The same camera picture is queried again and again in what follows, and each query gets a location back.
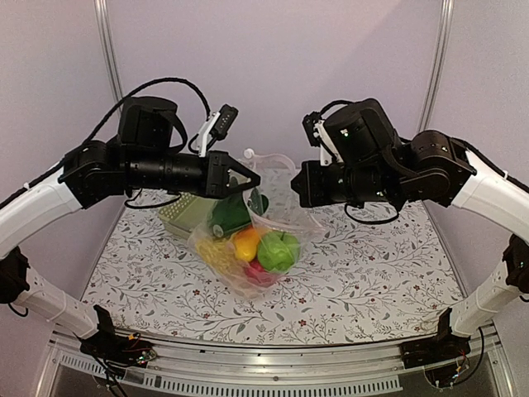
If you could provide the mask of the red toy food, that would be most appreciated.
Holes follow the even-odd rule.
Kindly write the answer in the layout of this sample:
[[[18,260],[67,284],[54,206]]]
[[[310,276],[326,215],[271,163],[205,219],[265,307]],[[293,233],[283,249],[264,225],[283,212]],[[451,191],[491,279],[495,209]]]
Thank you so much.
[[[278,280],[278,275],[268,272],[258,260],[253,260],[245,268],[245,276],[253,285],[268,288]]]

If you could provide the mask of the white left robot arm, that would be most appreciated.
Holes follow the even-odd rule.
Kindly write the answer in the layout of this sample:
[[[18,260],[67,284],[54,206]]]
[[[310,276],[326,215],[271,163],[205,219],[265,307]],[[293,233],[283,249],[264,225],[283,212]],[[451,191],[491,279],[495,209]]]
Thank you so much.
[[[21,253],[20,244],[67,215],[136,189],[225,199],[256,187],[260,177],[226,152],[211,148],[226,137],[236,108],[224,105],[209,113],[198,132],[197,153],[188,154],[183,145],[170,143],[174,133],[187,135],[174,102],[132,97],[120,107],[117,134],[110,141],[89,140],[42,181],[2,206],[1,301],[67,328],[84,354],[119,366],[144,367],[156,356],[150,342],[118,335],[106,309],[86,305],[44,279]]]

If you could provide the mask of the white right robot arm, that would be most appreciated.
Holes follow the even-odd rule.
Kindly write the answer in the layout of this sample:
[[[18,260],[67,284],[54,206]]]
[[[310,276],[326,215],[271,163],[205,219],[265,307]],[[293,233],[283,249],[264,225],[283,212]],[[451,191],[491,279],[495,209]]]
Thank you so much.
[[[380,102],[336,100],[303,118],[318,160],[302,163],[291,186],[304,208],[363,208],[429,200],[478,214],[507,229],[508,247],[470,296],[436,315],[423,339],[399,350],[406,368],[455,359],[472,334],[528,292],[528,188],[466,141],[435,130],[401,138]]]

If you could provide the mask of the orange yellow toy mango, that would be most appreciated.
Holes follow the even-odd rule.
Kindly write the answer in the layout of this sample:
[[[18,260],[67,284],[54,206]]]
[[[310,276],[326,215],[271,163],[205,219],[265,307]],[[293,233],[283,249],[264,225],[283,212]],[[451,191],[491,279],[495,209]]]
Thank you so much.
[[[232,239],[235,257],[238,260],[251,262],[257,255],[260,234],[253,227],[247,227],[235,234]]]

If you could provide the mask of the green toy apple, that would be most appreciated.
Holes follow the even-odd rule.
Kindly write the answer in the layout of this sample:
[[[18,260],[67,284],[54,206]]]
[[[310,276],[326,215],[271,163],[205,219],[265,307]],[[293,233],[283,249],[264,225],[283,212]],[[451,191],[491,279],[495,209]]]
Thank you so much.
[[[260,238],[257,259],[268,272],[286,273],[298,261],[301,246],[290,233],[271,231]]]

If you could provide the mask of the clear zip top bag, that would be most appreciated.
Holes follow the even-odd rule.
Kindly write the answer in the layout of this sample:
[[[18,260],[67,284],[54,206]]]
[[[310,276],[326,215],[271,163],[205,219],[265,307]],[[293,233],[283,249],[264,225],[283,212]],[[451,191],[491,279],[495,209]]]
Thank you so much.
[[[260,185],[216,201],[194,228],[189,247],[235,294],[253,299],[299,265],[324,227],[299,205],[286,155],[244,152],[243,164]]]

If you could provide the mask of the green toy leaf vegetable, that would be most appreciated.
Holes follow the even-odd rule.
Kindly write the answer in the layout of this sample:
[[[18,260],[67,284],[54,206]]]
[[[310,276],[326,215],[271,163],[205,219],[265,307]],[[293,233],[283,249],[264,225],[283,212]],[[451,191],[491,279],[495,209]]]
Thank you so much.
[[[217,201],[207,216],[207,230],[214,239],[228,238],[235,232],[252,224],[249,209],[257,215],[264,215],[269,208],[269,199],[257,188],[248,191],[248,199],[243,192]]]

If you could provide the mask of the toy napa cabbage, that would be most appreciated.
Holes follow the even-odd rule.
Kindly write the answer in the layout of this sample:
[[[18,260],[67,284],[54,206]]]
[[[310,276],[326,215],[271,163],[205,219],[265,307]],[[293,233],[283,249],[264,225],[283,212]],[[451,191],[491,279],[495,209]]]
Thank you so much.
[[[241,264],[235,258],[234,252],[228,248],[226,240],[203,238],[198,240],[194,247],[202,260],[219,275],[242,275]]]

